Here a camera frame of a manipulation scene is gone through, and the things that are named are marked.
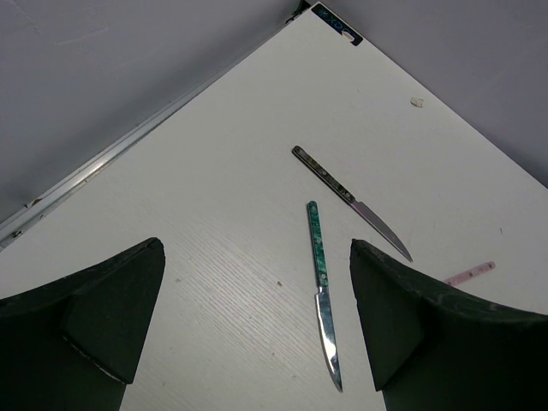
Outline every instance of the pink object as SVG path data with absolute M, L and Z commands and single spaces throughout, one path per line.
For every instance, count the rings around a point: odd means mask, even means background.
M 493 268 L 495 268 L 496 265 L 492 261 L 489 263 L 484 263 L 482 265 L 478 265 L 477 267 L 474 267 L 470 270 L 466 270 L 460 274 L 457 274 L 456 276 L 447 278 L 444 280 L 444 283 L 451 285 L 453 287 L 459 285 L 460 283 L 464 283 L 465 281 L 469 280 L 470 278 L 477 277 L 485 272 L 491 271 Z

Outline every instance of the black handle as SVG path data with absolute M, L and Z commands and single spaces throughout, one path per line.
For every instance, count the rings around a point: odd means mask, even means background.
M 291 152 L 298 158 L 306 167 L 308 167 L 319 179 L 324 182 L 327 187 L 333 190 L 341 199 L 345 202 L 352 204 L 355 200 L 355 197 L 343 187 L 331 174 L 329 174 L 321 165 L 318 164 L 316 160 L 308 155 L 302 148 L 299 146 L 293 147 Z

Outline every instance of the gray wall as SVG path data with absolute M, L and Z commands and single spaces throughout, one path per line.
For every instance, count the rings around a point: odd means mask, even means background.
M 0 0 L 0 222 L 268 39 L 297 5 Z
M 548 1 L 327 3 L 548 186 Z
M 0 0 L 0 221 L 267 39 L 297 4 Z M 327 4 L 548 184 L 546 0 Z

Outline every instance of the white tabletop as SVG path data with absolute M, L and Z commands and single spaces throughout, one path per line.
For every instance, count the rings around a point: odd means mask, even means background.
M 156 236 L 164 282 L 123 410 L 384 409 L 350 242 L 405 259 L 294 158 L 297 144 L 400 236 L 413 268 L 443 279 L 495 261 L 461 288 L 548 313 L 545 188 L 371 44 L 354 47 L 310 10 L 2 251 L 0 297 Z M 310 200 L 343 394 L 315 317 Z

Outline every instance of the knife handle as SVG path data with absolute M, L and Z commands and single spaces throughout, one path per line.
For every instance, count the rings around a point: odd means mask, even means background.
M 316 201 L 307 204 L 308 225 L 310 226 L 310 237 L 314 255 L 314 267 L 316 270 L 316 283 L 318 287 L 328 287 L 327 266 L 325 265 L 324 242 L 322 240 L 322 229 L 319 225 L 319 212 Z
M 352 204 L 355 200 L 355 197 L 345 188 L 341 183 L 339 183 L 331 174 L 327 172 L 321 165 L 318 164 L 316 160 L 308 155 L 302 148 L 299 146 L 293 147 L 291 151 L 306 167 L 308 167 L 312 173 L 319 177 L 319 179 L 324 182 L 327 187 L 333 190 L 341 199 L 349 204 Z

